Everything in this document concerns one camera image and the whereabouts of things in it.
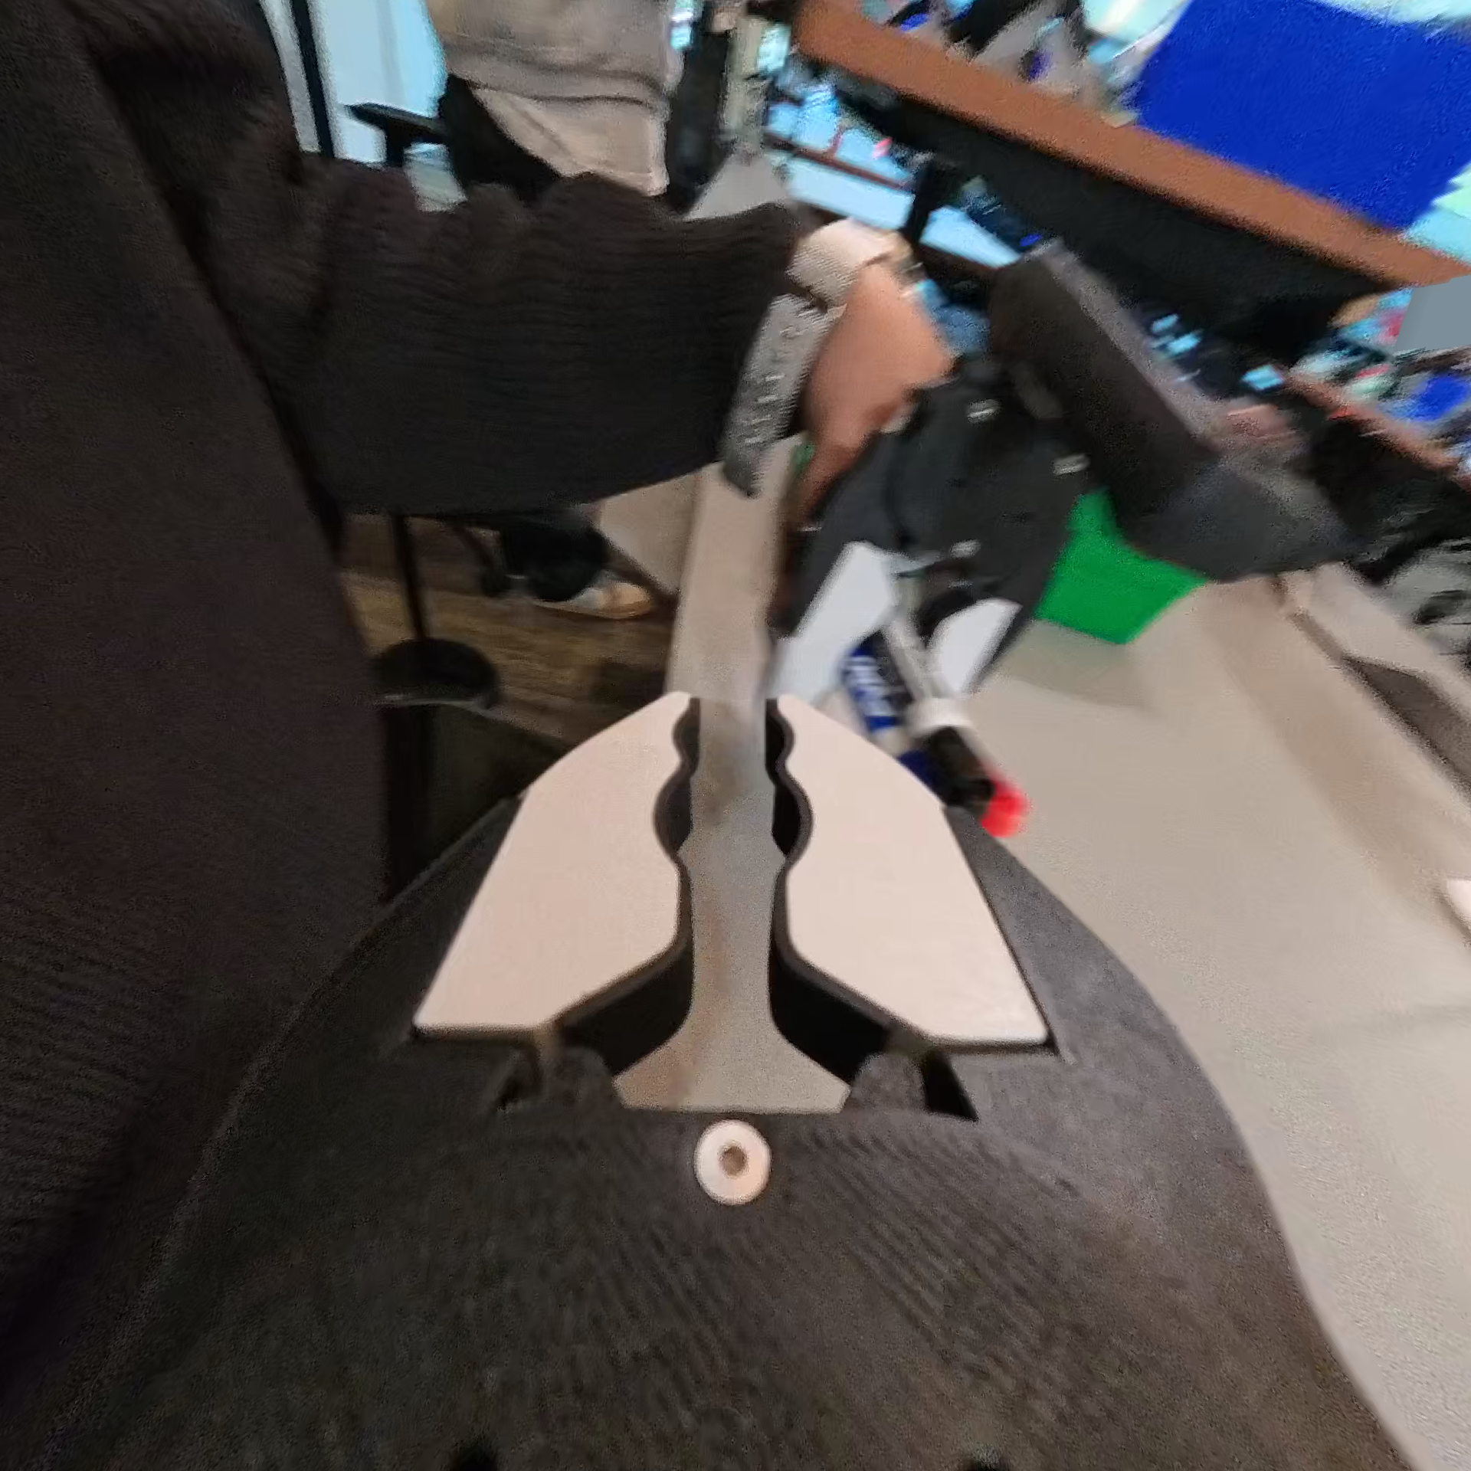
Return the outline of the green plastic bin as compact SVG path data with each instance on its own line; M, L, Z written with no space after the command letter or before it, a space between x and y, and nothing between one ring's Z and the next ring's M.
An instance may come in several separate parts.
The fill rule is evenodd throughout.
M1205 585L1205 578L1138 553L1118 533L1108 498L1082 495L1068 533L1038 598L1035 617L1063 630L1113 645L1130 643L1168 607Z

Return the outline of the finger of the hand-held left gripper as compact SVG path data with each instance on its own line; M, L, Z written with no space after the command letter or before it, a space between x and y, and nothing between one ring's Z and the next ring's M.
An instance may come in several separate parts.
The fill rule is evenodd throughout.
M952 612L925 638L928 687L942 697L967 697L1002 652L1020 613L1010 598L990 597Z
M818 705L840 682L848 657L898 612L892 558L868 542L848 543L800 615L777 640L768 695Z

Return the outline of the black dry erase marker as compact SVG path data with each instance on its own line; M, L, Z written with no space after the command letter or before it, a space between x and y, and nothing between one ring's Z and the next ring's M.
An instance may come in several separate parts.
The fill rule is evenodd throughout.
M983 819L1000 782L968 713L928 670L923 655L905 675L905 687L905 733L920 762L920 778L945 805Z

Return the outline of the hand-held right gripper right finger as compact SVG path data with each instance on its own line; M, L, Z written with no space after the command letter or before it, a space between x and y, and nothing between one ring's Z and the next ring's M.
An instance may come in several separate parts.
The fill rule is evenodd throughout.
M968 1055L1050 1030L940 798L848 725L765 705L782 852L768 1007L807 1055Z

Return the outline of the person's left hand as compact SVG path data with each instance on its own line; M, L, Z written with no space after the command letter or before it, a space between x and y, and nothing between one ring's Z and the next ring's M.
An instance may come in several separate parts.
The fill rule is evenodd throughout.
M788 490L785 528L818 517L833 483L913 398L950 377L955 353L920 300L885 263L860 266L802 388L808 455Z

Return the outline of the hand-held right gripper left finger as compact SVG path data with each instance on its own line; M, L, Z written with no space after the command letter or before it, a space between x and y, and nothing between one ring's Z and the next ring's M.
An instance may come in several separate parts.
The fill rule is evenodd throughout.
M668 692L573 747L516 803L413 1017L431 1039L555 1042L687 939L678 859L697 700Z

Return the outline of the blue screen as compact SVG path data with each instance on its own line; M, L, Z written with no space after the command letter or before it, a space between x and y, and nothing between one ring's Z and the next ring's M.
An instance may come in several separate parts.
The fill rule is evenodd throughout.
M1467 36L1335 3L1195 1L1133 108L1148 131L1402 231L1467 166Z

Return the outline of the brown wooden shelf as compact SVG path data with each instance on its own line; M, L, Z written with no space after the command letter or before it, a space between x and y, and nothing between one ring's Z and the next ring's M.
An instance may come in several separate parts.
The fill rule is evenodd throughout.
M1445 283L1459 258L1377 228L1332 201L1100 111L1048 95L943 46L863 18L858 3L798 3L793 46L817 63L882 85L972 131L1128 185L1197 216L1294 248L1387 286Z

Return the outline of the person's left forearm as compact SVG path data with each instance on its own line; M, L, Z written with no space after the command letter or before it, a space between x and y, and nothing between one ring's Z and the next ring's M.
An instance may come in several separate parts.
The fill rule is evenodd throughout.
M448 210L388 170L320 185L275 383L345 507L595 503L715 463L753 410L803 236L790 208L675 216L593 176Z

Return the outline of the blue dry erase marker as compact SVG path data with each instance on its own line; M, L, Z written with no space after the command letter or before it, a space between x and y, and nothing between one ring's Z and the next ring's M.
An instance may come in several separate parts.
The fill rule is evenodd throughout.
M887 652L883 638L875 633L848 652L838 678L872 745L895 758L937 797L945 798L945 777L928 753L925 738L915 735L910 727L915 695Z

